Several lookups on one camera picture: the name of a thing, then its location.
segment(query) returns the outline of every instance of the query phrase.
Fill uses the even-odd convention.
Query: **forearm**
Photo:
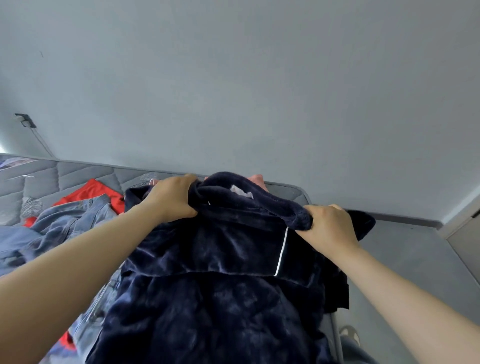
[[[38,363],[158,220],[139,206],[0,279],[0,357]]]
[[[335,263],[420,363],[477,363],[480,328],[362,249]]]

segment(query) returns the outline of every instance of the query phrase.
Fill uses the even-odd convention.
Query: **pink garment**
[[[247,180],[252,181],[252,182],[255,183],[257,186],[262,187],[265,191],[268,192],[267,186],[265,186],[265,181],[264,181],[263,175],[261,175],[261,174],[254,174],[253,176],[247,178]]]

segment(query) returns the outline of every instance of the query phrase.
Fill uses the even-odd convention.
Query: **bed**
[[[148,184],[152,178],[161,180],[175,175],[182,173],[44,159],[29,161],[0,170],[0,226],[22,225],[25,218],[32,214],[38,216],[92,178],[124,193],[132,186]],[[310,203],[307,193],[299,187],[273,182],[265,184],[276,196],[300,205]],[[342,363],[335,314],[324,315],[321,329],[329,339],[332,355]]]

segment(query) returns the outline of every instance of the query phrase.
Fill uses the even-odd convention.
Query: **black fabric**
[[[126,210],[150,188],[127,190]],[[319,326],[324,307],[348,306],[348,285],[294,231],[312,226],[308,211],[229,172],[195,182],[189,204],[195,218],[157,226],[125,262],[87,362],[331,363]],[[375,224],[349,214],[359,239]]]

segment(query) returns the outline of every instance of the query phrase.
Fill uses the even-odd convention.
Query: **gray floor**
[[[382,263],[480,324],[480,286],[435,229],[378,221],[362,246]],[[363,294],[350,283],[350,310],[338,326],[352,325],[362,347],[380,363],[416,363]]]

